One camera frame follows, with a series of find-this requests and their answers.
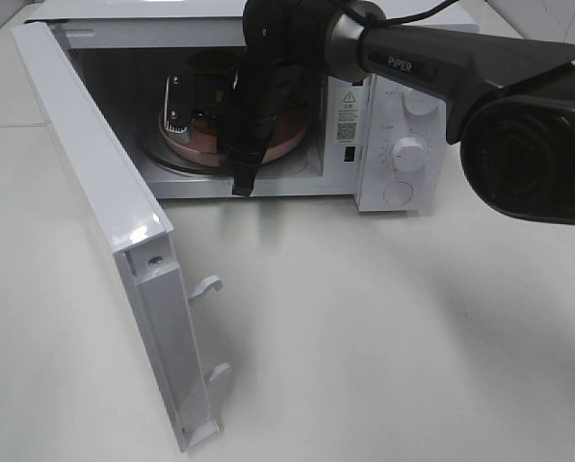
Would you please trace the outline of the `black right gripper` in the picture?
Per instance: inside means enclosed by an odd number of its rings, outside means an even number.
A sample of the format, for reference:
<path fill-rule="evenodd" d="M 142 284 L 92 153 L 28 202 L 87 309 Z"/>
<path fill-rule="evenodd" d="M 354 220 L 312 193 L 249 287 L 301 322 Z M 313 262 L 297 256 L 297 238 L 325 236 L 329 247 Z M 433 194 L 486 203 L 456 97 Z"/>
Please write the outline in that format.
<path fill-rule="evenodd" d="M 308 68 L 329 72 L 330 30 L 345 13 L 343 1 L 248 1 L 243 30 L 246 47 L 233 88 L 225 98 L 223 154 L 233 178 L 231 193 L 249 197 L 289 93 Z M 189 142 L 195 103 L 195 74 L 181 70 L 166 81 L 163 130 L 175 142 Z"/>

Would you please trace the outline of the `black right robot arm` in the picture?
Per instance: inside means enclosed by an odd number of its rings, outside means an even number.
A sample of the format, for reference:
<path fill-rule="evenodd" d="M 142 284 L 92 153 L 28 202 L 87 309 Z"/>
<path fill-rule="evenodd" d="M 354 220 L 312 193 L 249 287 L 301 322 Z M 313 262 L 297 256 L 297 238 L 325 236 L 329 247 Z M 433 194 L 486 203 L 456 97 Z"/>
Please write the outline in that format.
<path fill-rule="evenodd" d="M 435 29 L 368 1 L 249 1 L 244 59 L 218 144 L 249 196 L 288 94 L 305 70 L 378 75 L 446 105 L 445 137 L 495 211 L 575 225 L 575 44 Z"/>

